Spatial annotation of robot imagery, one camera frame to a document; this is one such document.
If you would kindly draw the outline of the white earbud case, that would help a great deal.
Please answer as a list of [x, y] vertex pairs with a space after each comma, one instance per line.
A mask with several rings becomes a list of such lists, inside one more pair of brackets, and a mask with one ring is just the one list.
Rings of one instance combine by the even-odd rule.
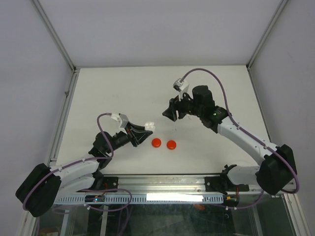
[[145, 127], [145, 130], [146, 131], [152, 131], [152, 132], [154, 132], [154, 130], [155, 130], [155, 123], [154, 122], [146, 122], [145, 123], [145, 125], [144, 125], [144, 127]]

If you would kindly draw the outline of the orange earbud case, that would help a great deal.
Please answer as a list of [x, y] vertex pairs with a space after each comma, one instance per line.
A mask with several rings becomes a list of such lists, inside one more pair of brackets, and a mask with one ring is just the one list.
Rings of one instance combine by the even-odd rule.
[[152, 139], [152, 146], [153, 147], [158, 148], [161, 146], [161, 144], [162, 144], [161, 139], [159, 139], [159, 138]]
[[169, 140], [166, 145], [169, 150], [174, 150], [177, 147], [177, 143], [174, 140]]

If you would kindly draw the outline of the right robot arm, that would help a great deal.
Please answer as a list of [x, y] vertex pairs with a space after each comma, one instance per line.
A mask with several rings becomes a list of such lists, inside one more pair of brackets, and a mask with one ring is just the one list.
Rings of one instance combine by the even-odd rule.
[[207, 86], [194, 87], [192, 96], [187, 93], [188, 86], [173, 87], [179, 94], [170, 99], [163, 116], [172, 121], [183, 119], [186, 115], [196, 116], [206, 128], [232, 141], [256, 162], [255, 166], [246, 167], [226, 165], [220, 173], [219, 183], [214, 186], [219, 192], [225, 193], [241, 184], [260, 186], [271, 195], [285, 191], [285, 186], [297, 174], [293, 151], [289, 146], [280, 147], [246, 131], [225, 108], [215, 105]]

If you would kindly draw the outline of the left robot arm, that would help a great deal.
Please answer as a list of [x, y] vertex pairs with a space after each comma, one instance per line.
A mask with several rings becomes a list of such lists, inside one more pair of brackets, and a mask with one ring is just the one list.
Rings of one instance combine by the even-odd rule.
[[155, 124], [147, 122], [143, 126], [127, 122], [118, 133], [111, 136], [100, 131], [92, 149], [81, 158], [63, 165], [36, 165], [29, 173], [15, 196], [22, 203], [23, 210], [33, 217], [42, 216], [56, 200], [81, 190], [100, 190], [103, 186], [104, 169], [112, 160], [114, 151], [132, 144], [142, 144], [153, 134]]

